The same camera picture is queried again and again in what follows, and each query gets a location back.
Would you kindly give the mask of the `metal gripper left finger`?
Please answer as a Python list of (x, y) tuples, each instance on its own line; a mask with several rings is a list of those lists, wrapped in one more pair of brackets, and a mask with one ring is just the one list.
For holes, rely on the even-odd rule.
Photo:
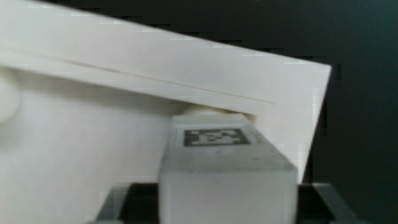
[(127, 188), (127, 184), (116, 184), (109, 188), (97, 216), (86, 224), (124, 224), (118, 216), (125, 202)]

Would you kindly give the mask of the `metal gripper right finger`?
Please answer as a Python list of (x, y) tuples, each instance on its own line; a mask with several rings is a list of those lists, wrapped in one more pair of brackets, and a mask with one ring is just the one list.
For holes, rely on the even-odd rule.
[(328, 224), (362, 224), (333, 186), (328, 183), (314, 183), (312, 187), (331, 214)]

